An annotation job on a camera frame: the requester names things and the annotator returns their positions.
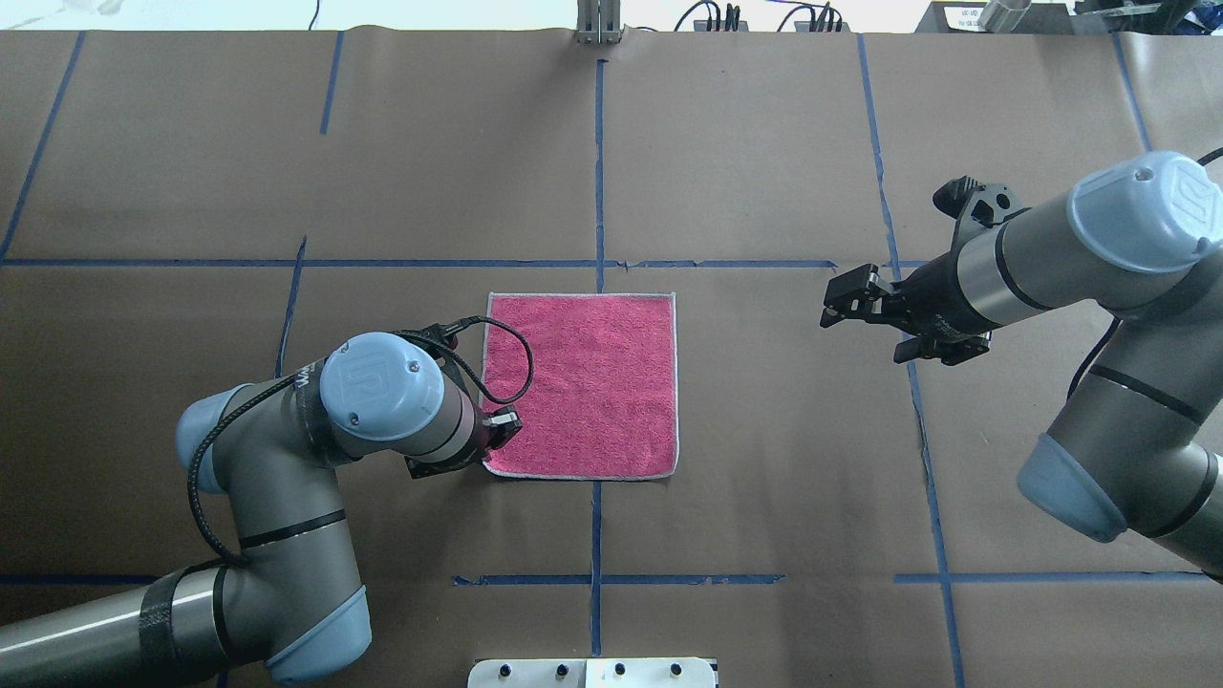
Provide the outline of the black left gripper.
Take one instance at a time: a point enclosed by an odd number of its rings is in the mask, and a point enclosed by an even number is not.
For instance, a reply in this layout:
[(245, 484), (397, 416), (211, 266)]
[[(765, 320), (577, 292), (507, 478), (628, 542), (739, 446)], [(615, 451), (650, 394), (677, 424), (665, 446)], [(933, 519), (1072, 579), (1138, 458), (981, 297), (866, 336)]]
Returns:
[(493, 448), (503, 448), (523, 428), (515, 406), (501, 406), (495, 411), (488, 411), (473, 426), (472, 441), (477, 452), (492, 452)]

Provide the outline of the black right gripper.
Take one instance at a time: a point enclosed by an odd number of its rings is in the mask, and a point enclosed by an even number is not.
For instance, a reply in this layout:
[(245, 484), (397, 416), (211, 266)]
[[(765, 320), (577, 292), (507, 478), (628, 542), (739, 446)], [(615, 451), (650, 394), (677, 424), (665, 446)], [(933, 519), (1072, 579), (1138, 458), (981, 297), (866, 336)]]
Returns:
[(865, 321), (936, 339), (966, 339), (967, 299), (955, 257), (927, 262), (896, 284), (882, 277), (879, 269), (838, 274), (826, 287), (819, 328), (841, 321)]

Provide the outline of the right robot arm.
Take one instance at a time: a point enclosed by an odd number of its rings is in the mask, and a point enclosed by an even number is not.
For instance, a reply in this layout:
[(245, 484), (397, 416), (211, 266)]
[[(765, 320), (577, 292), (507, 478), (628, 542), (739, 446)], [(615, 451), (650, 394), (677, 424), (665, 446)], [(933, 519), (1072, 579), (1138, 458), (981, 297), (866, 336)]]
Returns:
[(1096, 543), (1136, 532), (1219, 582), (1221, 455), (1199, 441), (1221, 404), (1219, 158), (1146, 152), (1035, 207), (951, 178), (932, 197), (951, 247), (909, 277), (868, 263), (830, 279), (821, 326), (892, 328), (896, 364), (955, 367), (1000, 328), (1093, 302), (1109, 326), (1018, 489)]

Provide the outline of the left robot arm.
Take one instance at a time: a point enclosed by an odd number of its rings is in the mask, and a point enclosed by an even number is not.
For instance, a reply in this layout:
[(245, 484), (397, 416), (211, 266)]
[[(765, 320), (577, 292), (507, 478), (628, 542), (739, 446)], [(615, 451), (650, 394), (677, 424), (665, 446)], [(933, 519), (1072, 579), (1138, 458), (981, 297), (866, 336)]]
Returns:
[(2, 628), (5, 687), (182, 687), (262, 664), (279, 686), (371, 645), (367, 589), (336, 478), (394, 450), (424, 478), (488, 459), (523, 426), (455, 352), (464, 318), (362, 332), (285, 378), (193, 402), (176, 448), (215, 556), (136, 591)]

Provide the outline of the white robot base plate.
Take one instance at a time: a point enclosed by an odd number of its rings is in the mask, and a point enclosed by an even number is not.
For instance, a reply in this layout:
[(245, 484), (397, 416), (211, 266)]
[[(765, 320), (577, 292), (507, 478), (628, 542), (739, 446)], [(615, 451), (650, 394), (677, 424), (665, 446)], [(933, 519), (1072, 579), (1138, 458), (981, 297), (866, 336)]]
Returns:
[(715, 660), (656, 657), (503, 657), (481, 660), (468, 687), (719, 687)]

